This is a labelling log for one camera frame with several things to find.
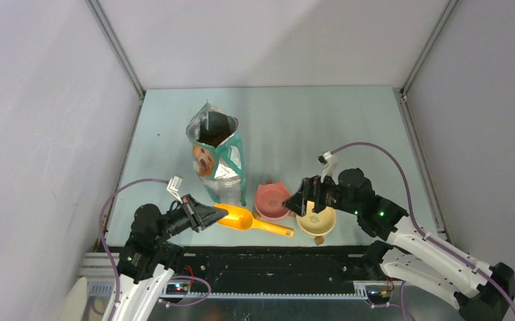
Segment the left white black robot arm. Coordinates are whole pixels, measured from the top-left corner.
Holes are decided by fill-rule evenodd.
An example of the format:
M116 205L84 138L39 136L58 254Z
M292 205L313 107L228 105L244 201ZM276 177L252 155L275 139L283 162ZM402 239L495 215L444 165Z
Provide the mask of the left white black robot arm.
M227 214L190 195L173 201L165 213L155 204L141 205L118 259L109 256L115 283L103 319L147 320L163 288L185 270L183 248L170 239L186 230L201 232Z

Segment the orange plastic food scoop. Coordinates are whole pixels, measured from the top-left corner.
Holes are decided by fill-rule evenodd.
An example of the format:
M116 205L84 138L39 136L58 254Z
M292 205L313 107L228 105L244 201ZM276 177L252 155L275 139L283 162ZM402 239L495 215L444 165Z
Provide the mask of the orange plastic food scoop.
M228 204L216 204L213 207L227 212L227 215L218 221L218 224L224 227L238 231L257 229L284 237L294 236L292 228L256 219L251 211L244 207Z

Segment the green dog food bag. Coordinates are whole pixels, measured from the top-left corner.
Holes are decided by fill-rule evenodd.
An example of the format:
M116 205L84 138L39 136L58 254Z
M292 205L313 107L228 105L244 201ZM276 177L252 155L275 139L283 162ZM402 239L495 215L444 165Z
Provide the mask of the green dog food bag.
M215 203L245 207L246 173L239 120L210 103L185 131L192 144L195 171Z

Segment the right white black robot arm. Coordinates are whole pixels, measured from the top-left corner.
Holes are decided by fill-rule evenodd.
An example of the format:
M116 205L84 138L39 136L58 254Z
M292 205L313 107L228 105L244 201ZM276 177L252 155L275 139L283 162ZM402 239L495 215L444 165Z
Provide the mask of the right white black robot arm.
M406 281L453 306L464 320L503 320L515 298L515 274L508 265L481 261L426 232L398 204L373 190L360 169L302 179L283 205L299 216L325 209L356 216L375 241L365 251L363 271Z

